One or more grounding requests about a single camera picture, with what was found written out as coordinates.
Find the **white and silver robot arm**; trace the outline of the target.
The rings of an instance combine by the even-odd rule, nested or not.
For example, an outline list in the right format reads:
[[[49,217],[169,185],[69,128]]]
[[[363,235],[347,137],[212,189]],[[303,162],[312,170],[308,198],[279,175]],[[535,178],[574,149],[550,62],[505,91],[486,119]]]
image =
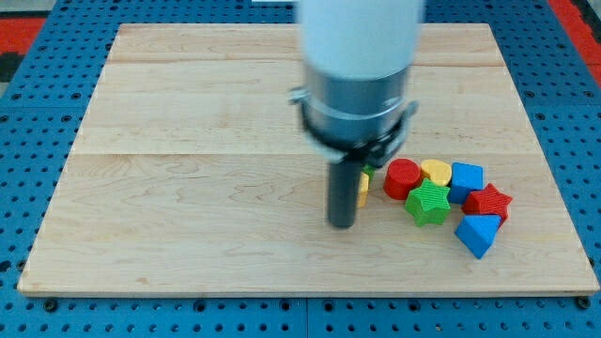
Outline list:
[[[309,143],[330,163],[379,167],[405,142],[405,89],[423,0],[301,0],[304,84],[291,92]]]

